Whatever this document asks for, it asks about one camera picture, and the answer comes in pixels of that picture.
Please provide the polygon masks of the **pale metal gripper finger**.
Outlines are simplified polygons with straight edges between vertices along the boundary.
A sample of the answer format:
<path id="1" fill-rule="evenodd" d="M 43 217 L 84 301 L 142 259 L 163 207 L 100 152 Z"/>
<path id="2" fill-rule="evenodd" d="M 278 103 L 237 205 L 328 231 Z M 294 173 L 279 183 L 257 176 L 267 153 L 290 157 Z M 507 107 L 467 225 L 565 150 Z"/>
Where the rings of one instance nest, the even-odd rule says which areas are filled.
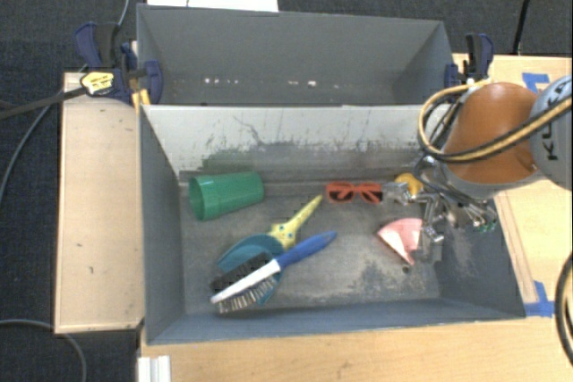
<path id="1" fill-rule="evenodd" d="M 397 202 L 406 206 L 411 201 L 411 193 L 405 182 L 388 182 L 381 186 L 382 197 L 385 201 Z"/>
<path id="2" fill-rule="evenodd" d="M 435 263 L 442 261 L 444 235 L 432 226 L 425 225 L 420 232 L 416 259 L 422 262 Z"/>

